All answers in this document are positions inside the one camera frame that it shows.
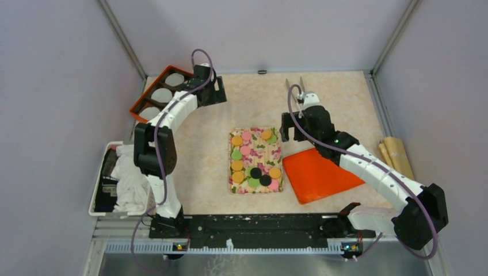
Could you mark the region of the metal tongs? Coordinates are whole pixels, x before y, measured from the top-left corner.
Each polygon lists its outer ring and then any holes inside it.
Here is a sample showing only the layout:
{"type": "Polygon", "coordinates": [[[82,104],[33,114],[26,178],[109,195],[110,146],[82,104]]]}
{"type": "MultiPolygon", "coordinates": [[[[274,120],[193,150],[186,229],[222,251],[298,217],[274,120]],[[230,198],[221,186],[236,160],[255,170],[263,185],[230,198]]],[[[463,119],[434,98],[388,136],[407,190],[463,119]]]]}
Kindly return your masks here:
{"type": "Polygon", "coordinates": [[[287,91],[289,91],[293,87],[298,89],[298,93],[295,95],[295,99],[298,101],[303,101],[306,97],[306,89],[302,76],[299,77],[298,83],[291,83],[288,78],[285,79],[285,88],[287,89],[287,91]]]}

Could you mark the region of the orange cookie box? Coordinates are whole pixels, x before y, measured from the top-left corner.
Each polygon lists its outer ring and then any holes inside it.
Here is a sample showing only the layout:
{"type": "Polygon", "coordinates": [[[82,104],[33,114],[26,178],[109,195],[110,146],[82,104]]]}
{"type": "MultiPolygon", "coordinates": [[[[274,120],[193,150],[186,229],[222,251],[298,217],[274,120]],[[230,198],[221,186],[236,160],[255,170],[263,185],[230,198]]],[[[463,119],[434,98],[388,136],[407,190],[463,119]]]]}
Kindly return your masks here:
{"type": "Polygon", "coordinates": [[[193,74],[174,66],[167,66],[158,77],[148,77],[146,88],[129,112],[137,122],[147,122],[162,111],[176,91],[193,74]]]}

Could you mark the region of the floral tray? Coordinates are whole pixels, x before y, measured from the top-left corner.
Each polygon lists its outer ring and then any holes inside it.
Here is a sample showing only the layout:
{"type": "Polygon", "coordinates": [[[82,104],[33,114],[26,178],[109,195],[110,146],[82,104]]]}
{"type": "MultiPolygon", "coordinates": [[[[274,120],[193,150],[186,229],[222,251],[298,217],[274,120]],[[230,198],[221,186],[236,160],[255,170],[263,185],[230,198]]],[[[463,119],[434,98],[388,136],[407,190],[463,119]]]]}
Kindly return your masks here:
{"type": "Polygon", "coordinates": [[[281,137],[279,131],[275,127],[250,127],[250,128],[234,128],[230,131],[228,146],[228,189],[233,194],[250,195],[250,194],[273,194],[281,193],[284,190],[284,169],[283,169],[283,153],[281,148],[281,137]],[[273,144],[269,144],[267,140],[261,138],[261,133],[270,129],[273,135],[277,136],[277,141],[273,144]],[[244,131],[249,131],[252,134],[250,141],[243,141],[242,145],[235,147],[231,144],[231,138],[233,136],[241,136],[244,131]],[[245,180],[240,183],[234,183],[231,179],[232,174],[235,172],[231,168],[232,158],[231,153],[234,150],[239,150],[241,146],[248,145],[251,148],[250,155],[242,156],[243,171],[245,173],[245,180]],[[247,182],[251,178],[249,172],[253,167],[258,167],[262,171],[262,175],[269,175],[269,170],[273,167],[279,168],[282,175],[278,180],[279,189],[275,191],[269,190],[267,187],[260,185],[256,189],[252,189],[248,186],[247,182]]]}

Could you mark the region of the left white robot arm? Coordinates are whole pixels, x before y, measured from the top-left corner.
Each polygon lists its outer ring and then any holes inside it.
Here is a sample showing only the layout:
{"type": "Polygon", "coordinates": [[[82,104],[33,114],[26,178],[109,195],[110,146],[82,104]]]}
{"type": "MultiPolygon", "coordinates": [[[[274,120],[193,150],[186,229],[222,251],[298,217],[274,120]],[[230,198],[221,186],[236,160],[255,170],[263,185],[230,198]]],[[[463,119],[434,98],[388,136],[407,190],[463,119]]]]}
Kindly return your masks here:
{"type": "Polygon", "coordinates": [[[148,180],[155,205],[156,223],[170,237],[184,232],[182,205],[177,198],[172,173],[177,164],[176,131],[198,108],[227,101],[223,80],[209,63],[193,67],[193,76],[176,91],[164,109],[147,123],[138,123],[134,133],[134,164],[148,180]]]}

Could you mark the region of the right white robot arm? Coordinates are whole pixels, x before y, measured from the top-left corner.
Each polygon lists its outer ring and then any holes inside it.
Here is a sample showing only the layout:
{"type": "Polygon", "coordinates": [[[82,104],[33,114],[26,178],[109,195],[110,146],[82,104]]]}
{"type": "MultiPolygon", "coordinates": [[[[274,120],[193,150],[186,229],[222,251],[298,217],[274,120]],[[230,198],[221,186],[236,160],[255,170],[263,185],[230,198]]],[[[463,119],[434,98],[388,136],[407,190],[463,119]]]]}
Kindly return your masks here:
{"type": "Polygon", "coordinates": [[[312,92],[287,95],[288,110],[281,115],[280,133],[289,140],[289,129],[295,141],[307,141],[319,160],[358,177],[373,187],[391,208],[373,208],[353,202],[343,208],[333,225],[345,237],[359,231],[375,231],[394,235],[412,254],[432,245],[430,259],[439,247],[439,232],[448,224],[444,190],[436,185],[423,185],[397,172],[370,153],[359,140],[335,129],[330,113],[312,92]]]}

